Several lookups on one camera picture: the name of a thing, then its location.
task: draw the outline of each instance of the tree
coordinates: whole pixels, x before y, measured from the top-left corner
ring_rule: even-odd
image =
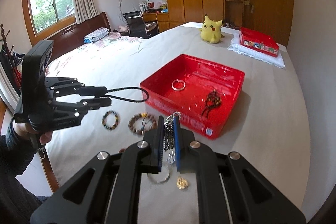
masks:
[[[67,16],[67,8],[73,8],[72,0],[55,0],[58,18]],[[57,21],[53,0],[35,0],[33,19],[37,32]]]

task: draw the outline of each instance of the desk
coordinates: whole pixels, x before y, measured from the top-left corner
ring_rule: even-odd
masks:
[[[142,17],[145,22],[157,21],[160,33],[170,29],[168,13],[144,13]]]

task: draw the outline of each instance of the figurine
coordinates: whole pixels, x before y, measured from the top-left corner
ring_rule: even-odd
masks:
[[[221,27],[223,25],[223,20],[221,21],[213,21],[210,20],[207,15],[204,17],[204,22],[202,25],[202,29],[199,29],[201,32],[201,38],[204,41],[210,42],[212,44],[216,44],[221,40],[221,37],[224,37],[221,34]]]

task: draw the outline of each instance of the label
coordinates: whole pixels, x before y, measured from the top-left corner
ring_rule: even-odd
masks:
[[[207,127],[205,133],[206,133],[206,135],[211,136],[212,135],[212,129]]]

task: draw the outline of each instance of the metal ring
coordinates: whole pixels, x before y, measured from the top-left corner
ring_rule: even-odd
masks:
[[[168,170],[168,175],[167,175],[163,180],[155,180],[155,179],[152,177],[152,174],[147,174],[148,179],[149,179],[151,182],[155,183],[155,184],[161,184],[161,183],[166,182],[166,181],[170,178],[170,168],[169,168],[169,166],[168,166],[167,163],[163,163],[163,164],[162,164],[162,168],[163,168],[163,167],[165,167],[165,168]]]
[[[183,83],[183,87],[181,87],[180,89],[178,89],[178,88],[174,88],[174,83],[176,83],[176,82],[178,82],[178,83]],[[184,88],[185,88],[185,82],[184,82],[183,80],[176,79],[176,80],[174,80],[174,81],[171,83],[171,88],[172,88],[173,90],[176,90],[176,91],[184,90]]]

